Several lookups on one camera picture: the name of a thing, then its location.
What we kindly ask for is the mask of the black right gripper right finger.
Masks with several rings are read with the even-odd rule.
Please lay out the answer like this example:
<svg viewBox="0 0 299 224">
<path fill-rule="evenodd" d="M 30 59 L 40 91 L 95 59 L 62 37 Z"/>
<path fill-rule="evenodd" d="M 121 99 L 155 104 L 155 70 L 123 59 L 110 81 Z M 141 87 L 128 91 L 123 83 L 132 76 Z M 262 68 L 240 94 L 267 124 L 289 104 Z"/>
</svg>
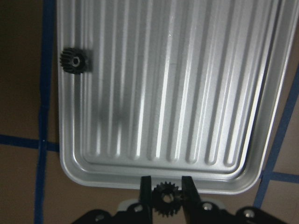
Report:
<svg viewBox="0 0 299 224">
<path fill-rule="evenodd" d="M 188 224 L 222 224 L 219 207 L 211 201 L 202 201 L 191 176 L 182 176 L 183 210 Z"/>
</svg>

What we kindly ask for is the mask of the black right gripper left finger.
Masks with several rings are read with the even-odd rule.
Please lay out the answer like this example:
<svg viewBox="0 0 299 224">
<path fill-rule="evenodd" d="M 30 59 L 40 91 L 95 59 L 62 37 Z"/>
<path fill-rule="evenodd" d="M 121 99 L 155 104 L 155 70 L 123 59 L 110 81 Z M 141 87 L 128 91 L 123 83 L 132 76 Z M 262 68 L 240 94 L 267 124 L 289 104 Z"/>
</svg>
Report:
<svg viewBox="0 0 299 224">
<path fill-rule="evenodd" d="M 152 188 L 151 177 L 142 176 L 138 202 L 133 203 L 127 209 L 129 224 L 152 223 Z"/>
</svg>

